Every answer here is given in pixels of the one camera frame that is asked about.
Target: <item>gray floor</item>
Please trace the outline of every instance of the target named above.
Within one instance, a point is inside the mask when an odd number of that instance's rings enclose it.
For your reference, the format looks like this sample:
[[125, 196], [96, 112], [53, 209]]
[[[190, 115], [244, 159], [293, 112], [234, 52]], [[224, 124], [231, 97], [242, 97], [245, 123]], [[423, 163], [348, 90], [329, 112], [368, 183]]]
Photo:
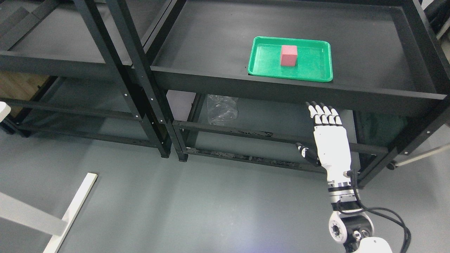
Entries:
[[[417, 152], [450, 141], [442, 127]], [[61, 253], [343, 252], [328, 235], [331, 213], [320, 174], [156, 149], [0, 133], [0, 191], [58, 217], [87, 172], [99, 174]], [[385, 170], [362, 192], [366, 205], [399, 212], [411, 253], [450, 248], [450, 151]], [[373, 217], [398, 252], [401, 229]], [[41, 252], [50, 237], [0, 221], [0, 252]]]

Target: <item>metal rack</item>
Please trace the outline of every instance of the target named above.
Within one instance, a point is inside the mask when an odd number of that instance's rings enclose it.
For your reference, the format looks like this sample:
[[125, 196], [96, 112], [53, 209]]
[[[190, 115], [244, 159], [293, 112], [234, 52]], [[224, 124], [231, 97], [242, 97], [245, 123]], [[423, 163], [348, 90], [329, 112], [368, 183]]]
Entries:
[[[274, 147], [292, 146], [293, 150], [295, 142], [314, 146], [312, 128], [306, 123], [291, 126], [305, 127], [300, 132], [278, 132], [264, 125], [206, 124], [201, 120], [206, 94], [250, 99], [269, 107], [275, 103], [299, 106], [315, 100], [349, 112], [345, 124], [355, 130], [350, 148], [357, 158], [353, 163], [359, 161], [360, 186], [398, 154], [410, 154], [450, 116], [450, 67], [416, 0], [168, 0], [144, 37], [137, 29], [130, 1], [106, 2], [128, 64], [123, 64], [122, 57], [110, 56], [108, 49], [116, 43], [105, 38], [106, 28], [99, 29], [101, 15], [94, 2], [75, 1], [106, 63], [112, 63], [117, 73], [128, 73], [132, 83], [142, 88], [145, 96], [139, 99], [151, 105], [154, 118], [165, 126], [180, 161], [195, 154], [324, 172], [270, 155], [199, 147], [200, 133], [268, 141]], [[248, 75], [248, 55], [256, 36], [328, 41], [334, 80], [317, 83]], [[29, 57], [3, 51], [0, 63], [17, 59], [20, 66]], [[53, 60], [61, 66], [68, 64]], [[92, 76], [111, 78], [102, 72], [107, 64], [76, 62], [74, 68], [77, 64], [81, 70], [95, 69]], [[55, 71], [66, 76], [80, 74], [59, 66]], [[174, 120], [167, 90], [197, 93], [187, 121]], [[289, 117], [307, 122], [303, 107], [298, 107], [298, 115]], [[279, 125], [285, 127], [285, 122], [281, 120]]]
[[[129, 4], [138, 10], [135, 17], [136, 20], [141, 21], [139, 24], [144, 38], [154, 29], [156, 24], [154, 22], [159, 20], [155, 17], [161, 9], [165, 9], [167, 1], [148, 1], [145, 3], [147, 6], [145, 12], [139, 9], [142, 7], [140, 6], [142, 2], [129, 1]], [[0, 98], [11, 106], [29, 109], [20, 118], [7, 118], [5, 121], [7, 130], [18, 132], [23, 136], [29, 136], [35, 131], [45, 131], [148, 146], [157, 148], [162, 157], [169, 156], [171, 139], [164, 125], [156, 121], [141, 85], [133, 81], [134, 77], [130, 71], [131, 63], [127, 61], [126, 50], [123, 50], [123, 46], [120, 47], [120, 37], [114, 36], [115, 25], [113, 20], [108, 18], [109, 11], [105, 4], [94, 1], [75, 1], [74, 3], [57, 0], [4, 1], [1, 7], [0, 14], [3, 18], [0, 37], [1, 69], [59, 77], [100, 79], [110, 83], [112, 87], [107, 87], [108, 90], [118, 88], [120, 93], [117, 92], [117, 96], [128, 106], [127, 112], [83, 105], [47, 103], [40, 99], [48, 95], [49, 89], [57, 89], [49, 83], [32, 101]], [[59, 113], [56, 127], [26, 122], [32, 114], [39, 115], [34, 113], [36, 110]], [[88, 125], [89, 118], [112, 118], [136, 122], [145, 133], [144, 139], [77, 131], [60, 126], [73, 119], [80, 121], [82, 125]]]

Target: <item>red cube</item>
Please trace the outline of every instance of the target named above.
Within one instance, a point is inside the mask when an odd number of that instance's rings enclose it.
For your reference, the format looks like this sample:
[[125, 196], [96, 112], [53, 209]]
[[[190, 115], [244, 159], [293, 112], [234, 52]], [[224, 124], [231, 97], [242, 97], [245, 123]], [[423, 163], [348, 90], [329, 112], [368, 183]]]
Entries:
[[295, 66], [297, 62], [297, 46], [296, 45], [282, 45], [281, 46], [281, 66]]

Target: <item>black cable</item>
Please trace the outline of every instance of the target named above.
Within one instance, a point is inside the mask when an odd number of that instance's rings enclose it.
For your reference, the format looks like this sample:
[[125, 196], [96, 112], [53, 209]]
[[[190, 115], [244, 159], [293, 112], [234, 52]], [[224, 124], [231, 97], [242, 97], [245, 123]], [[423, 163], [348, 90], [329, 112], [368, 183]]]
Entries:
[[[355, 194], [355, 198], [356, 198], [356, 202], [358, 203], [359, 207], [361, 208], [361, 210], [356, 211], [356, 212], [344, 212], [341, 209], [341, 201], [337, 202], [337, 209], [340, 213], [342, 214], [346, 214], [346, 215], [352, 215], [352, 214], [358, 214], [358, 213], [362, 213], [362, 212], [369, 212], [375, 215], [378, 215], [380, 217], [383, 217], [385, 219], [388, 219], [390, 221], [392, 221], [393, 223], [396, 223], [397, 225], [401, 226], [403, 228], [403, 244], [402, 247], [400, 249], [400, 253], [406, 253], [406, 251], [408, 250], [410, 243], [411, 243], [411, 232], [408, 229], [408, 227], [405, 225], [405, 222], [403, 221], [403, 219], [400, 217], [400, 215], [398, 215], [396, 212], [388, 209], [388, 208], [380, 208], [380, 207], [374, 207], [374, 208], [368, 208], [365, 205], [362, 204], [361, 199], [359, 198], [358, 192], [356, 191], [356, 189], [358, 188], [358, 180], [357, 180], [357, 175], [358, 173], [353, 171], [352, 173], [352, 177], [351, 177], [351, 185], [352, 185], [352, 189], [353, 189], [353, 193]], [[380, 210], [380, 211], [386, 211], [386, 212], [390, 212], [392, 214], [394, 214], [399, 220], [396, 220], [388, 215], [385, 215], [383, 213], [377, 212], [375, 210]]]

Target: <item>plastic bag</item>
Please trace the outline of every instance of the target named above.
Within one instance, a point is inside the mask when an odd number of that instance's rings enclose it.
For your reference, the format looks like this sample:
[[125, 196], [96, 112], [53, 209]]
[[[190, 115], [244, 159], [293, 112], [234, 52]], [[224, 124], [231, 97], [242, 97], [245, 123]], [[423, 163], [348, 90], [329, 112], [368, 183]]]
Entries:
[[223, 126], [226, 122], [238, 117], [238, 98], [218, 95], [208, 95], [208, 122]]

